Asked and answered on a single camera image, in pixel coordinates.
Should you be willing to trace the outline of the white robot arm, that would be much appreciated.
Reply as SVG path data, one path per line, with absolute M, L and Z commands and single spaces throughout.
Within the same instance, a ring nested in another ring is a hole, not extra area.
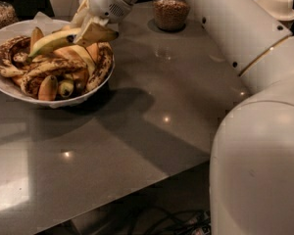
M 294 235 L 294 36 L 262 5 L 193 2 L 195 19 L 252 94 L 212 145 L 214 235 Z

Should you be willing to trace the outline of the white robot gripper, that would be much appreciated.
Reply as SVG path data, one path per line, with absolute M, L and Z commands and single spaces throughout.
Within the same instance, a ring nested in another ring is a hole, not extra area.
M 73 43 L 83 47 L 105 41 L 108 30 L 108 21 L 100 18 L 92 18 L 87 23 L 82 24 L 88 10 L 93 16 L 108 19 L 111 24 L 117 24 L 130 13 L 131 6 L 124 0 L 81 0 L 70 26 L 78 27 L 82 25 Z

